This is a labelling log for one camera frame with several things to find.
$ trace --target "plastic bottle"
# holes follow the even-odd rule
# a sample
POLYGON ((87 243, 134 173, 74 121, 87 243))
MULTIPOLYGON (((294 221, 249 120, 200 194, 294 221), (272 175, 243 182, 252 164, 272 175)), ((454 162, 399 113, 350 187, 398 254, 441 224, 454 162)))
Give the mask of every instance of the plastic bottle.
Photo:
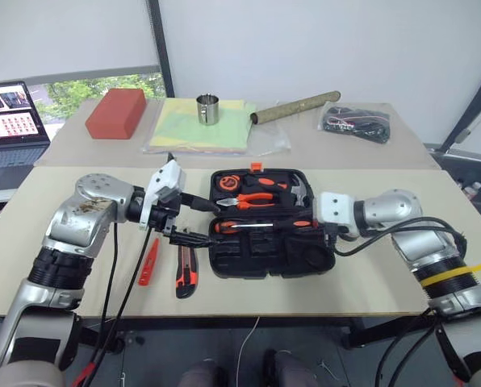
POLYGON ((472 183, 472 185, 468 185, 467 187, 465 187, 463 189, 463 192, 465 193, 468 200, 472 200, 473 198, 475 198, 475 195, 477 195, 480 188, 481 188, 481 183, 479 183, 478 181, 475 181, 474 183, 472 183))

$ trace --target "wire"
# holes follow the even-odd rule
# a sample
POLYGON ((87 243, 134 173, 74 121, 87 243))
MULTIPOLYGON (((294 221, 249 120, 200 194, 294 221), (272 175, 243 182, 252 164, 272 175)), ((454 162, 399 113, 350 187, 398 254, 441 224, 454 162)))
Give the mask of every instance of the wire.
POLYGON ((404 369, 405 364, 409 361, 411 356, 416 352, 416 350, 422 346, 422 344, 425 342, 426 339, 429 338, 429 336, 436 330, 437 328, 437 322, 433 324, 432 327, 429 328, 428 331, 424 333, 423 336, 421 336, 416 343, 409 349, 408 353, 405 354, 404 358, 400 361, 399 365, 396 367, 395 371, 393 372, 393 376, 391 377, 391 380, 389 382, 389 385, 387 387, 394 387, 396 380, 399 378, 400 373, 404 369))
POLYGON ((360 252, 362 249, 367 248, 371 244, 377 242, 379 239, 383 238, 385 235, 388 235, 392 232, 397 232, 397 231, 412 231, 413 229, 409 227, 408 229, 403 228, 403 226, 407 226, 408 224, 412 223, 418 223, 418 222, 436 222, 440 223, 444 228, 441 227, 435 227, 435 226, 418 226, 418 227, 426 227, 426 228, 417 228, 416 230, 435 230, 435 231, 445 231, 449 232, 450 234, 457 235, 459 239, 464 239, 463 235, 456 232, 452 226, 450 226, 446 221, 441 220, 439 218, 434 218, 430 216, 422 216, 419 218, 413 218, 409 220, 404 220, 403 222, 397 223, 394 226, 388 227, 386 230, 381 231, 379 234, 376 236, 373 236, 371 239, 368 239, 366 242, 361 243, 358 245, 356 248, 353 250, 350 250, 348 252, 340 252, 334 247, 334 252, 339 255, 339 256, 352 256, 353 254, 356 254, 360 252))
POLYGON ((444 227, 435 227, 435 226, 413 226, 413 227, 402 227, 395 232, 401 232, 401 231, 442 231, 442 232, 451 234, 454 237, 454 244, 458 249, 459 256, 461 257, 462 260, 465 259, 466 238, 463 236, 463 234, 461 234, 460 232, 457 232, 454 229, 450 230, 444 227))
POLYGON ((136 262, 136 267, 135 267, 135 270, 133 271, 132 278, 129 281, 128 289, 126 290, 126 294, 124 295, 122 303, 120 304, 120 308, 119 308, 119 311, 117 312, 117 316, 113 321, 113 324, 111 325, 110 330, 108 331, 108 334, 106 336, 106 341, 102 346, 101 352, 97 360, 95 361, 95 368, 84 384, 85 387, 89 387, 92 380, 95 378, 95 375, 97 375, 98 368, 101 366, 102 361, 104 360, 104 356, 106 355, 106 349, 110 346, 111 341, 115 338, 115 330, 116 330, 117 324, 120 321, 120 318, 122 317, 122 313, 124 312, 124 309, 126 308, 126 303, 128 303, 129 295, 131 294, 133 285, 135 284, 136 275, 138 274, 138 271, 140 270, 140 266, 142 264, 142 260, 144 259, 145 250, 147 249, 149 236, 151 236, 152 230, 153 229, 150 227, 147 230, 147 233, 145 234, 144 245, 142 246, 142 250, 140 251, 140 254, 138 256, 138 261, 136 262))
MULTIPOLYGON (((108 323, 108 322, 110 322, 110 321, 113 321, 113 320, 115 320, 115 317, 108 318, 104 323, 106 324, 106 323, 108 323)), ((94 327, 98 327, 99 325, 101 325, 100 322, 98 322, 98 323, 96 323, 96 324, 88 325, 88 326, 86 326, 85 328, 94 328, 94 327)))
POLYGON ((126 360, 126 349, 128 349, 128 346, 124 346, 124 349, 122 351, 122 363, 120 365, 120 377, 119 377, 120 387, 125 387, 126 385, 126 373, 124 372, 124 363, 126 360))
POLYGON ((401 339, 405 337, 405 335, 422 319, 424 318, 427 314, 431 312, 431 308, 427 308, 424 310, 422 314, 418 314, 413 320, 409 322, 408 325, 395 337, 395 339, 391 342, 390 346, 386 349, 386 351, 383 354, 383 357, 379 361, 379 366, 377 367, 377 372, 375 373, 375 387, 380 386, 380 379, 382 377, 382 372, 383 372, 383 367, 384 363, 386 363, 387 357, 391 354, 391 351, 393 351, 393 348, 396 347, 396 344, 399 343, 401 339))
POLYGON ((257 317, 257 321, 255 322, 255 325, 253 325, 253 328, 251 328, 251 331, 249 331, 248 335, 246 336, 246 338, 242 342, 242 345, 240 346, 239 357, 237 358, 237 371, 236 371, 236 374, 235 374, 235 385, 236 385, 236 387, 239 387, 239 369, 241 368, 241 358, 240 357, 242 356, 242 350, 244 349, 244 346, 248 342, 251 335, 255 332, 255 329, 257 328, 257 325, 258 325, 259 321, 260 321, 260 316, 257 317))
POLYGON ((104 298, 104 306, 102 307, 101 322, 100 328, 98 330, 97 342, 95 343, 94 351, 92 352, 92 356, 90 357, 91 363, 94 362, 95 357, 98 354, 98 350, 101 347, 101 343, 104 338, 104 330, 106 329, 106 316, 108 311, 108 304, 110 303, 111 286, 113 285, 113 276, 115 275, 115 268, 117 267, 117 257, 119 256, 119 237, 117 230, 118 228, 118 224, 113 223, 113 263, 111 264, 110 277, 108 278, 108 285, 106 289, 106 297, 104 298))

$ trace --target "table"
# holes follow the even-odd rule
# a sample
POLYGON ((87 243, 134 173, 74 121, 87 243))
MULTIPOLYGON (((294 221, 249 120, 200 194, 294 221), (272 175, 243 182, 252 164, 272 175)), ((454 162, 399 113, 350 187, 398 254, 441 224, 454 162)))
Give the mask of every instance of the table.
MULTIPOLYGON (((44 166, 107 166, 157 168, 166 154, 144 154, 141 149, 156 122, 163 100, 150 100, 129 140, 92 139, 85 121, 98 101, 86 101, 61 128, 50 147, 36 161, 44 166)), ((295 169, 440 169, 424 145, 399 117, 390 104, 347 104, 370 110, 381 110, 391 118, 391 138, 381 145, 348 135, 318 131, 320 108, 308 110, 264 125, 254 125, 252 131, 284 131, 290 142, 290 152, 267 156, 189 155, 179 161, 184 169, 246 168, 252 161, 263 161, 267 168, 295 169)))
MULTIPOLYGON (((206 197, 210 169, 187 170, 186 192, 206 197)), ((468 238, 466 262, 481 263, 481 216, 450 176, 437 170, 304 170, 316 194, 329 190, 369 198, 392 188, 413 191, 424 213, 443 218, 468 238)), ((57 207, 72 194, 74 183, 87 173, 108 173, 145 186, 151 169, 100 167, 37 167, 0 214, 0 315, 7 312, 22 278, 40 250, 57 207)), ((207 232, 210 214, 184 208, 180 227, 207 232)), ((118 310, 129 282, 144 233, 136 224, 119 226, 119 264, 111 294, 110 313, 118 310)), ((109 235, 87 279, 86 294, 77 309, 86 317, 101 313, 111 266, 109 235)), ((340 242, 341 250, 355 243, 340 242)), ((198 250, 199 286, 186 300, 174 292, 177 248, 161 239, 161 250, 151 285, 135 285, 124 315, 128 317, 199 316, 354 316, 417 314, 426 298, 388 237, 355 256, 337 257, 336 266, 323 275, 294 279, 220 279, 207 262, 207 250, 198 250)), ((477 272, 481 280, 481 271, 477 272)))

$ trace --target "orange pliers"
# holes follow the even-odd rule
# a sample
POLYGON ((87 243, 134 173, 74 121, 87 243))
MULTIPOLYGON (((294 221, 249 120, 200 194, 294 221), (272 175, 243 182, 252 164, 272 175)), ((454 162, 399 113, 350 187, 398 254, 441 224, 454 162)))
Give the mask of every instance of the orange pliers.
POLYGON ((274 206, 274 203, 266 203, 266 204, 252 204, 250 203, 252 200, 273 200, 274 195, 269 192, 260 192, 260 193, 249 193, 249 194, 240 194, 237 195, 236 198, 226 198, 220 199, 216 203, 219 206, 237 206, 239 210, 247 210, 248 208, 252 207, 269 207, 274 206))

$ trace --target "shoe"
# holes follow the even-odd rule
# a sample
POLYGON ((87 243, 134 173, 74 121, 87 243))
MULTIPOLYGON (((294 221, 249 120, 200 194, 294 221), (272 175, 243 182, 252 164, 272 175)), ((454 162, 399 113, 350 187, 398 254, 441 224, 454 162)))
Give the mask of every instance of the shoe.
POLYGON ((264 352, 264 360, 262 361, 263 387, 278 387, 275 355, 276 351, 274 349, 266 349, 266 352, 264 352))
POLYGON ((222 367, 215 369, 215 384, 216 387, 228 387, 228 371, 222 367))

